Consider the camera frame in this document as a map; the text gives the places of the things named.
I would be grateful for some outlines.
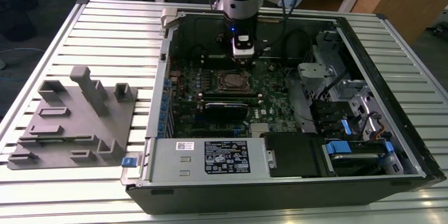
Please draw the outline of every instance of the barcode sticker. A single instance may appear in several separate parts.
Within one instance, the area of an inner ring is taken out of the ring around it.
[[[177,151],[192,151],[194,150],[194,142],[177,142],[176,143]]]

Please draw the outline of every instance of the slotted metal surface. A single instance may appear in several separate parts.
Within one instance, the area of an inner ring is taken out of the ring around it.
[[[44,79],[73,84],[68,78],[73,65],[89,66],[92,78],[101,80],[104,86],[128,82],[130,86],[138,87],[126,150],[142,150],[161,42],[158,17],[168,6],[178,4],[90,0],[86,5],[77,5],[73,9],[37,66],[41,71],[36,69],[1,124],[0,222],[328,223],[330,220],[332,223],[377,223],[393,219],[400,223],[445,223],[448,182],[417,192],[392,195],[368,206],[150,216],[124,192],[118,181],[121,167],[8,170],[8,154],[14,151],[17,137],[37,108],[40,96],[36,87]],[[208,9],[204,5],[180,7]],[[280,13],[277,9],[262,9],[262,12]],[[333,12],[297,13],[341,16]],[[448,170],[446,93],[388,22],[370,14],[348,13],[342,16],[353,27],[441,168]],[[138,170],[129,170],[128,177],[137,176]]]

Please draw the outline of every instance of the blue clip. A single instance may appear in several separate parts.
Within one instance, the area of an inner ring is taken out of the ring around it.
[[[165,126],[162,125],[162,123],[158,123],[158,125],[157,125],[157,130],[158,131],[162,131],[165,129]]]
[[[348,122],[345,119],[341,120],[341,123],[342,123],[342,126],[344,126],[344,129],[345,129],[345,133],[346,135],[350,135],[352,134],[352,130],[350,130],[350,127],[348,125]]]
[[[328,154],[352,153],[348,141],[330,141],[328,144],[325,144],[325,148]]]
[[[137,167],[137,158],[136,157],[124,157],[121,159],[121,167],[124,167],[124,168]]]
[[[385,142],[384,145],[385,145],[386,152],[388,153],[393,152],[394,149],[393,149],[392,143],[390,142]]]

